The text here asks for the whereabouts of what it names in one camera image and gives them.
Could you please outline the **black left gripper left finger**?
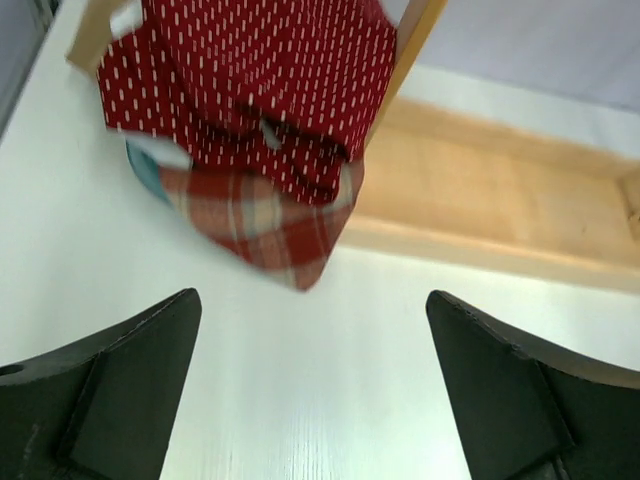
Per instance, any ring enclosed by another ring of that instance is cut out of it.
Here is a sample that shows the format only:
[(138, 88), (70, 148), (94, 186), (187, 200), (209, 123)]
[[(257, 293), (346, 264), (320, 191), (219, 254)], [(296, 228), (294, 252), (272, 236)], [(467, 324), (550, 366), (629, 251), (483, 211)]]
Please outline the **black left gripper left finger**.
[(184, 289), (1, 369), (4, 479), (157, 479), (202, 315)]

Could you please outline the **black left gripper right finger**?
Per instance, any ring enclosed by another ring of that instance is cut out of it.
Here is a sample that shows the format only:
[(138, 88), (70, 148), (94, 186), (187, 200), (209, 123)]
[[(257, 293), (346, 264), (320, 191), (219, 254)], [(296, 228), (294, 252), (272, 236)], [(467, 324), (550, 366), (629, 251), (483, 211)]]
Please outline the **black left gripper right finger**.
[(444, 292), (426, 315), (474, 479), (636, 479), (639, 373)]

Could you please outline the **red plaid skirt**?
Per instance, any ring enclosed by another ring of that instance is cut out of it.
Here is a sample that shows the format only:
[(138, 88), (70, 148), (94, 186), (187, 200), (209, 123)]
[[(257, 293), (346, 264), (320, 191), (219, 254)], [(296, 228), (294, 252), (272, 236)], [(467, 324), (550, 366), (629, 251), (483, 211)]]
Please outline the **red plaid skirt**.
[(364, 163), (342, 168), (336, 199), (297, 203), (262, 177), (161, 167), (169, 204), (200, 234), (277, 282), (310, 289), (321, 277), (357, 202)]

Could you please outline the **red polka dot skirt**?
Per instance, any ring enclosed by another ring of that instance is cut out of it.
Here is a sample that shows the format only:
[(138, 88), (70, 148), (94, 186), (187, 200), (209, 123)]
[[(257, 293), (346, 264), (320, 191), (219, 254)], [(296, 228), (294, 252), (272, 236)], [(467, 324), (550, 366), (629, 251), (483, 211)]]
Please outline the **red polka dot skirt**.
[(395, 48), (376, 1), (145, 1), (97, 79), (109, 128), (323, 205), (363, 155)]

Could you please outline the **small white skirt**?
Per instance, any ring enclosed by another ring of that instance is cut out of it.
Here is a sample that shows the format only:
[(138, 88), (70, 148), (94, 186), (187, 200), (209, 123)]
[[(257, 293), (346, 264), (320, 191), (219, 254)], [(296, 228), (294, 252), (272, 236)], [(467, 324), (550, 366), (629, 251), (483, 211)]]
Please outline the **small white skirt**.
[[(112, 38), (120, 40), (135, 31), (143, 23), (141, 1), (125, 1), (109, 17)], [(139, 132), (123, 133), (124, 139), (149, 155), (157, 164), (178, 170), (190, 170), (192, 159), (179, 145), (167, 138), (153, 137)]]

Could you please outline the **wooden clothes rack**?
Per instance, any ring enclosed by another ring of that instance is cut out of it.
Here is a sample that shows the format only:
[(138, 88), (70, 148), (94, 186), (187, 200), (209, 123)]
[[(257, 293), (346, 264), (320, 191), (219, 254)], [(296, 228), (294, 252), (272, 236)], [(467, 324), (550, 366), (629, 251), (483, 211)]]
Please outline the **wooden clothes rack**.
[[(67, 54), (99, 92), (99, 62), (116, 41), (109, 17), (124, 2), (89, 2)], [(399, 24), (389, 20), (394, 67), (363, 155), (351, 162), (364, 163), (364, 179), (336, 245), (637, 292), (636, 165), (398, 98), (443, 9), (441, 1), (413, 1)]]

